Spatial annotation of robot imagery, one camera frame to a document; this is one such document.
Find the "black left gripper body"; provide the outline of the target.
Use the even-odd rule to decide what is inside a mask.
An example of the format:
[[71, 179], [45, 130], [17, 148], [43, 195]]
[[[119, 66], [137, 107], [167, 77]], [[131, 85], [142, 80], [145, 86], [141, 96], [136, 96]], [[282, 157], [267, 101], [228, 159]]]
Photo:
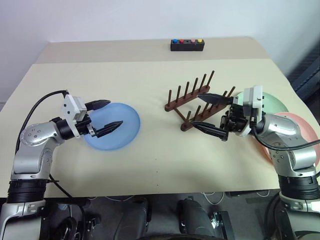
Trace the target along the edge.
[[95, 128], [92, 126], [92, 120], [86, 113], [82, 120], [77, 120], [75, 127], [79, 135], [90, 135], [92, 137], [96, 136]]

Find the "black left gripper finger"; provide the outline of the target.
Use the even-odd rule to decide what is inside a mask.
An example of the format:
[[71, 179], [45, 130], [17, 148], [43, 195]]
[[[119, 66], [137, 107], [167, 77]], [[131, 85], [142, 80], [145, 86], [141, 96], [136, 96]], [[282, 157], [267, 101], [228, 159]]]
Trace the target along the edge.
[[93, 129], [94, 134], [97, 138], [101, 138], [105, 135], [108, 135], [110, 133], [112, 133], [113, 131], [115, 131], [118, 127], [120, 127], [122, 125], [123, 121], [114, 121], [111, 123], [106, 124], [103, 128], [100, 129]]
[[88, 111], [95, 111], [105, 107], [106, 105], [110, 104], [110, 100], [100, 99], [88, 102], [85, 104], [85, 107]]

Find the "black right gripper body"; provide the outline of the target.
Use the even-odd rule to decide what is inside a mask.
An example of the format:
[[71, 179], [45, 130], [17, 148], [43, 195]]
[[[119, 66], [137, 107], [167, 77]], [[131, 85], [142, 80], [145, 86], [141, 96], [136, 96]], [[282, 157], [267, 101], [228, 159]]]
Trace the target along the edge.
[[229, 110], [221, 117], [220, 128], [228, 132], [240, 133], [245, 128], [247, 121], [243, 106], [232, 103]]

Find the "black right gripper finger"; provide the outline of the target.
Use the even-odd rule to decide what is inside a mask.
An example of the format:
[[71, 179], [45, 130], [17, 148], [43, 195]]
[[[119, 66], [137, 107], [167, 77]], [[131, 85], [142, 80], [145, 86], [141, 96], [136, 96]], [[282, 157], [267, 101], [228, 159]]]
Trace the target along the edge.
[[189, 123], [201, 132], [219, 138], [222, 141], [227, 141], [229, 132], [223, 128], [216, 127], [214, 124], [190, 120]]
[[232, 96], [227, 97], [215, 93], [198, 94], [197, 97], [212, 105], [231, 105], [234, 102], [234, 98]]

